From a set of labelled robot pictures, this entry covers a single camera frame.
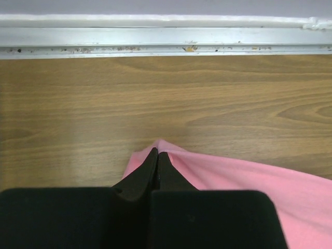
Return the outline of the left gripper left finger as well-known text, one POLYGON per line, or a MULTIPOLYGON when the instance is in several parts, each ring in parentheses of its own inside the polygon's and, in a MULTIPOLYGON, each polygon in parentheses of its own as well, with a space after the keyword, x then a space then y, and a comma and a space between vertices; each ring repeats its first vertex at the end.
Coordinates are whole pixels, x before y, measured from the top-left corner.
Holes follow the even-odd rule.
POLYGON ((153 148, 143 163, 132 173, 112 187, 112 191, 121 199, 138 202, 151 190, 155 178, 158 150, 153 148))

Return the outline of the pink t shirt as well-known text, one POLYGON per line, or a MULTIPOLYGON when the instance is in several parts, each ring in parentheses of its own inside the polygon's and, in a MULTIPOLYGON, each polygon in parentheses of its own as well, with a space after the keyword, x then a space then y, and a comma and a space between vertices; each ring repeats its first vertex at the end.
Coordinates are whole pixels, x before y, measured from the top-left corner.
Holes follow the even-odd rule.
POLYGON ((258 190, 274 203, 289 248, 331 248, 331 180, 272 165, 192 153, 165 140, 134 152, 124 177, 152 148, 199 190, 258 190))

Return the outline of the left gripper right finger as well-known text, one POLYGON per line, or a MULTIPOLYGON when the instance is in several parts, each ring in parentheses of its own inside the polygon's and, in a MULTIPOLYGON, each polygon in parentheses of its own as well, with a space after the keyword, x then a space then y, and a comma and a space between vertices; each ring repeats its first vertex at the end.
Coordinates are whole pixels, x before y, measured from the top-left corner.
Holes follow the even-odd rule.
POLYGON ((158 190, 198 190, 174 167, 166 152, 158 155, 157 186, 158 190))

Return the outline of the back aluminium table rail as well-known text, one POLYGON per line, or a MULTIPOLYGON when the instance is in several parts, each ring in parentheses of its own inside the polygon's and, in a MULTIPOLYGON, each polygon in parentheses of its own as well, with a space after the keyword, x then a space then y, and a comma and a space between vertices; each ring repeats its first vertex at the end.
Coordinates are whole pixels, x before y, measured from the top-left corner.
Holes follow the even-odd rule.
POLYGON ((331 19, 1 15, 1 59, 331 54, 331 19))

